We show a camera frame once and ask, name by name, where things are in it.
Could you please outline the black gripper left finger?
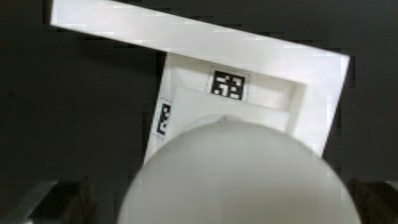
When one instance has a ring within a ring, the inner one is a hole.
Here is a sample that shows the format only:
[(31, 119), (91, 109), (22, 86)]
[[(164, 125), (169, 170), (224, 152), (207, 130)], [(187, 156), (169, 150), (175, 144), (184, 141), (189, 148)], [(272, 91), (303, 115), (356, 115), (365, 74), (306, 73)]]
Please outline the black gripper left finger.
[(0, 224), (100, 224), (89, 180), (40, 182)]

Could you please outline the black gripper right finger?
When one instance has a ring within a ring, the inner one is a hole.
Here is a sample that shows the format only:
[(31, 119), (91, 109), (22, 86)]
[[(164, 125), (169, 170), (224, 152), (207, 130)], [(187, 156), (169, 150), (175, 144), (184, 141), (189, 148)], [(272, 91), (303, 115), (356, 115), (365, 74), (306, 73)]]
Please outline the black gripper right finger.
[(398, 180), (349, 181), (363, 224), (398, 224)]

